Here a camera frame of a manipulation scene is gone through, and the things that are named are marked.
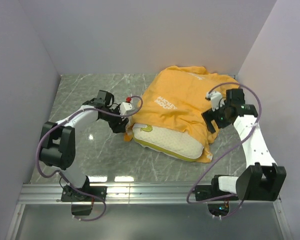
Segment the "orange pillowcase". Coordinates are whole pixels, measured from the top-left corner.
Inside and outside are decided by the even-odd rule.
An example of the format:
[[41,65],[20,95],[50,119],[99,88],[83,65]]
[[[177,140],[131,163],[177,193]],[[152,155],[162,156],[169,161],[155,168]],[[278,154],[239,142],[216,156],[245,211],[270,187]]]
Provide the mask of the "orange pillowcase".
[[123,140],[133,139],[134,124],[145,124],[187,132],[204,146],[201,157],[194,162],[210,163],[210,151],[218,133],[210,133],[202,113],[211,108],[206,94],[215,89],[223,96],[228,89],[237,88],[234,79],[228,75],[209,73],[203,66],[170,66],[162,70],[145,90],[141,110],[129,118]]

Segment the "cream quilted pillow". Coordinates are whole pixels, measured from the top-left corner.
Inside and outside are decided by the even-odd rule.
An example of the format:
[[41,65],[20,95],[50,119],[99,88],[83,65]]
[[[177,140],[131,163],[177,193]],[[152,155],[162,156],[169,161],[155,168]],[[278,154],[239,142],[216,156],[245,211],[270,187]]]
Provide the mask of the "cream quilted pillow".
[[136,123],[132,128],[133,140],[144,148],[166,154],[186,162],[196,162],[204,146],[187,132]]

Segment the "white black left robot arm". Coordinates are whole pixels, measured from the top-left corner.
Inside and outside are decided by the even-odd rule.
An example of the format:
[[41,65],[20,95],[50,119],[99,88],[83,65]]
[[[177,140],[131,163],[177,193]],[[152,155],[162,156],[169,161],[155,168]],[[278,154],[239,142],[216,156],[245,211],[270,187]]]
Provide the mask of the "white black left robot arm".
[[131,101],[129,96],[122,103],[116,103],[112,93],[100,90],[96,97],[85,101],[64,119],[45,122],[35,153],[39,174],[45,179],[59,175],[65,181],[63,192],[67,196],[79,201],[88,198],[101,201],[102,198],[94,194],[89,177],[75,161],[77,133],[98,120],[107,122],[113,133],[124,133],[129,117],[139,111]]

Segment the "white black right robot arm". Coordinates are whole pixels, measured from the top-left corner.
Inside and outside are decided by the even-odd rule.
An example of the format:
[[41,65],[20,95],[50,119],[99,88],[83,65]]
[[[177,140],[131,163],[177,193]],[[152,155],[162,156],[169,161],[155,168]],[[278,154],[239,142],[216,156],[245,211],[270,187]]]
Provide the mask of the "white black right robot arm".
[[210,194],[216,200],[233,194],[245,201],[275,201],[287,172],[277,165],[270,154],[259,126],[256,107],[247,104],[244,91],[232,88],[222,95],[218,91],[206,94],[211,108],[202,117],[211,133],[233,125],[243,148],[246,169],[240,176],[216,175],[211,181]]

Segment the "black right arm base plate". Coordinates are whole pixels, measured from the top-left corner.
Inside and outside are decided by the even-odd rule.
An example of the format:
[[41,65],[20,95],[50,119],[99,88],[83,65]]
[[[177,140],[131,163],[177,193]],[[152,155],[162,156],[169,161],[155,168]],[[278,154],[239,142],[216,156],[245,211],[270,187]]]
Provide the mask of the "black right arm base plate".
[[197,202],[225,195],[231,195],[230,192],[214,189],[210,184],[197,185],[192,192],[194,193],[195,200]]

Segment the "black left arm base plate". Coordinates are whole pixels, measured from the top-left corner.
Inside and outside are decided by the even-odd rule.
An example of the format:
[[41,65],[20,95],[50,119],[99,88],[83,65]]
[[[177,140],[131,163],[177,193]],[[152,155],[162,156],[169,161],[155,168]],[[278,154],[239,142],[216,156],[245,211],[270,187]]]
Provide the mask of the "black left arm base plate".
[[95,202],[105,201],[107,196],[106,186],[90,186],[87,190],[76,189],[66,185],[61,194],[62,202]]

